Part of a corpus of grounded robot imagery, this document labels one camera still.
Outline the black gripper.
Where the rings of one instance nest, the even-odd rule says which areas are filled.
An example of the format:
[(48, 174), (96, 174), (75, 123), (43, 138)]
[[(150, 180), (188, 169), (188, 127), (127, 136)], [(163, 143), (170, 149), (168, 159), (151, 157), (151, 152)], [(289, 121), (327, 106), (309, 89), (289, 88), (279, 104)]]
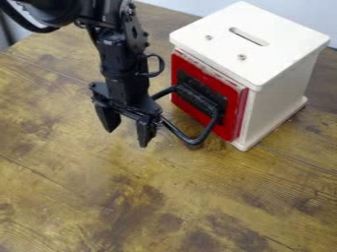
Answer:
[(138, 143), (146, 148), (160, 126), (162, 108), (148, 94), (150, 81), (163, 71), (148, 72), (144, 54), (147, 33), (136, 35), (123, 31), (88, 31), (100, 56), (104, 83), (92, 83), (96, 114), (108, 133), (122, 123), (122, 116), (135, 120)]

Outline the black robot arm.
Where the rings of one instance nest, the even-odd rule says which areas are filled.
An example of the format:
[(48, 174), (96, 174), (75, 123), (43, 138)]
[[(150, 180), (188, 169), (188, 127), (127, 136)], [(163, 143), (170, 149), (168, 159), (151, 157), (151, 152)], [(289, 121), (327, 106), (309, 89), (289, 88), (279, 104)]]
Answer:
[(132, 0), (0, 0), (0, 11), (28, 31), (48, 33), (73, 24), (84, 29), (100, 55), (103, 83), (89, 85), (101, 124), (114, 132), (126, 116), (135, 121), (139, 145), (155, 137), (162, 108), (148, 94), (143, 30)]

